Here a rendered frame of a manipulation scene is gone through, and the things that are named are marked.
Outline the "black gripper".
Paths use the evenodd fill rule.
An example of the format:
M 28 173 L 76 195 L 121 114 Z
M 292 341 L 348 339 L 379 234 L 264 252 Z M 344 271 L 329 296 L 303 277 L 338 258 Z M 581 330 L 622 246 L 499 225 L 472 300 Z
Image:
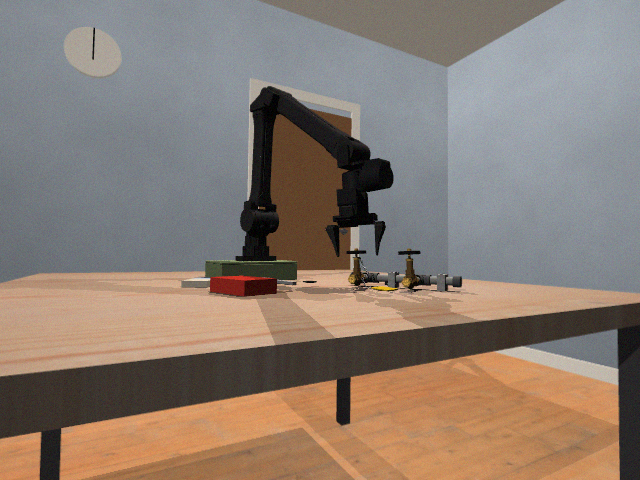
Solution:
M 372 225 L 372 224 L 375 224 L 375 250 L 376 250 L 376 255 L 378 255 L 380 242 L 384 234 L 386 225 L 384 221 L 378 221 L 377 214 L 366 213 L 366 214 L 357 214 L 354 216 L 338 215 L 338 216 L 333 216 L 333 222 L 337 222 L 338 225 L 327 225 L 325 230 L 331 242 L 333 243 L 337 257 L 339 257 L 339 253 L 340 253 L 339 228 L 358 227 L 358 225 Z

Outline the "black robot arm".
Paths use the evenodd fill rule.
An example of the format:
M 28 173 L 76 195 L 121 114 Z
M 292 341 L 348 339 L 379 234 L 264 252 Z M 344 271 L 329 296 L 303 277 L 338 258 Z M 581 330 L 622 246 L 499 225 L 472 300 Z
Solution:
M 276 261 L 276 256 L 269 256 L 267 235 L 279 226 L 277 205 L 272 204 L 270 192 L 273 128 L 278 114 L 326 148 L 337 160 L 337 168 L 349 170 L 342 174 L 342 189 L 337 189 L 339 215 L 369 213 L 366 192 L 392 186 L 394 177 L 389 161 L 370 159 L 368 146 L 330 124 L 290 93 L 264 87 L 250 105 L 250 112 L 254 121 L 252 183 L 240 217 L 241 228 L 246 232 L 245 246 L 236 261 Z

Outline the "yellow tag with silver chain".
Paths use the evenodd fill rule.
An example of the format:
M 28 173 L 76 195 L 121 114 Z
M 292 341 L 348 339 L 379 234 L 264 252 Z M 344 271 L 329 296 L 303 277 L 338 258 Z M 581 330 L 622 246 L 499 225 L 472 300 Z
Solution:
M 368 271 L 366 270 L 366 268 L 365 268 L 364 270 L 366 271 L 366 273 L 368 272 Z M 366 276 L 364 276 L 364 278 L 365 278 L 365 277 L 367 277 L 367 275 L 368 275 L 368 274 L 369 274 L 369 272 L 366 274 Z M 364 280 L 364 278 L 363 278 L 363 279 L 361 279 L 361 280 L 363 281 L 363 280 Z M 366 288 L 367 286 L 366 286 L 365 282 L 364 282 L 363 284 L 365 285 L 365 288 Z M 382 290 L 382 291 L 394 291 L 394 290 L 398 290 L 398 289 L 396 289 L 396 288 L 383 287 L 383 286 L 380 286 L 380 287 L 379 287 L 379 286 L 375 286 L 375 287 L 371 287 L 371 286 L 369 286 L 369 287 L 370 287 L 371 289 Z M 367 287 L 367 288 L 369 288 L 369 287 Z

